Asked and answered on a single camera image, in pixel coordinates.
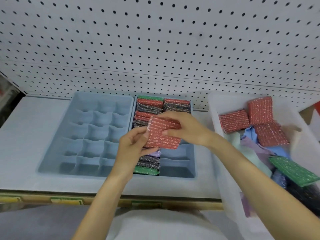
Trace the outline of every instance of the white fabric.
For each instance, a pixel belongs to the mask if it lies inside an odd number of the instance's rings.
[[[201,217],[170,210],[131,210],[116,216],[106,240],[227,240]]]

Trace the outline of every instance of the person's right hand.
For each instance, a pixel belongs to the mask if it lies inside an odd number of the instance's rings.
[[[170,118],[180,122],[181,129],[168,129],[162,132],[166,136],[174,136],[183,140],[208,147],[213,136],[211,130],[203,126],[195,117],[186,112],[167,111],[157,115],[158,118]]]

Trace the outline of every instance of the shelf surface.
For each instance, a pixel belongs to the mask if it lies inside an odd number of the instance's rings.
[[[0,189],[96,193],[103,177],[79,178],[45,175],[37,172],[69,100],[24,97],[0,129]],[[204,125],[213,129],[207,112],[194,112]],[[214,177],[211,153],[195,147],[195,179],[134,175],[124,195],[220,199]]]

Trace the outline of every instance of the green sponge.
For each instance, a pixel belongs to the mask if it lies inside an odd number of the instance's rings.
[[[286,157],[272,156],[269,157],[269,161],[300,187],[305,187],[320,180],[320,177],[315,175],[313,172],[303,168],[294,161],[290,161]]]
[[[150,100],[159,100],[163,101],[162,97],[152,97],[152,96],[145,96],[145,95],[138,95],[139,99],[150,99]]]
[[[134,173],[147,174],[147,175],[158,175],[159,171],[154,168],[135,166]]]

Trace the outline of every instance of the white plastic bin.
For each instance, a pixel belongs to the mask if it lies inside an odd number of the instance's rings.
[[[211,92],[208,97],[209,112],[214,130],[224,136],[219,115],[247,109],[247,101],[263,97],[262,95],[238,94],[230,92]],[[272,97],[273,116],[282,126],[295,125],[302,129],[295,147],[291,150],[291,158],[306,169],[320,175],[320,144],[311,133],[299,113],[289,101],[282,97]],[[237,223],[244,239],[273,239],[258,217],[246,218],[241,202],[240,188],[223,166],[221,161],[213,156],[215,175],[217,177],[223,207],[227,216]]]

